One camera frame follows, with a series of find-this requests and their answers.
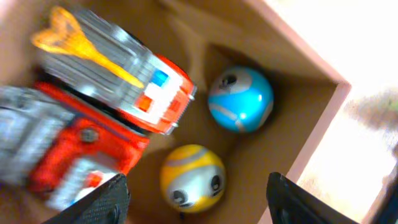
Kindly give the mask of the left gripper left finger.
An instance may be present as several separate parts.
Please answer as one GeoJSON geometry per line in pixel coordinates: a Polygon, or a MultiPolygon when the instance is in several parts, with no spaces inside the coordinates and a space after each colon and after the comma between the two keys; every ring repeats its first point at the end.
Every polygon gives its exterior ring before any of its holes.
{"type": "Polygon", "coordinates": [[[43,224],[124,224],[129,202],[127,178],[118,174],[43,224]]]}

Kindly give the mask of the red toy truck grey top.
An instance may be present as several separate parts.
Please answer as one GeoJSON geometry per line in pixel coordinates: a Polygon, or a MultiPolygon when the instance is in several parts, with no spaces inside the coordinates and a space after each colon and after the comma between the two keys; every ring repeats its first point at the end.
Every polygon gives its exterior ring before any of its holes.
{"type": "Polygon", "coordinates": [[[1,180],[64,210],[137,164],[149,138],[48,83],[1,87],[1,180]]]}

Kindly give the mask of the blue toy ball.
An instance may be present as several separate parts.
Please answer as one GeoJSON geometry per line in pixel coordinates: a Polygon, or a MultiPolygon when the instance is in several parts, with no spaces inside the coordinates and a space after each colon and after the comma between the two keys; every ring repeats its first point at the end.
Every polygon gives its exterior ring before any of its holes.
{"type": "Polygon", "coordinates": [[[258,130],[274,107],[274,91],[257,70],[235,66],[225,70],[212,84],[208,108],[216,122],[233,132],[258,130]]]}

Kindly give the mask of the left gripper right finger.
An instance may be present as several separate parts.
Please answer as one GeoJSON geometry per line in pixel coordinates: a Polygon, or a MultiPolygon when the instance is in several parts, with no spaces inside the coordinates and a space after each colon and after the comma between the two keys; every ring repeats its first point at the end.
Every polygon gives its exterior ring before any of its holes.
{"type": "Polygon", "coordinates": [[[273,224],[356,223],[278,172],[269,174],[266,197],[273,224]]]}

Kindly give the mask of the yellow toy ball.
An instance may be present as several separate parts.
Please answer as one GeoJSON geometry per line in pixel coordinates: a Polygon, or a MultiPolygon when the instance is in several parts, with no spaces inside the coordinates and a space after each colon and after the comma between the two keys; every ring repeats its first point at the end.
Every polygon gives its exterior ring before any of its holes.
{"type": "Polygon", "coordinates": [[[226,169],[213,151],[198,144],[180,146],[160,168],[166,203],[182,213],[198,213],[217,204],[226,190],[226,169]]]}

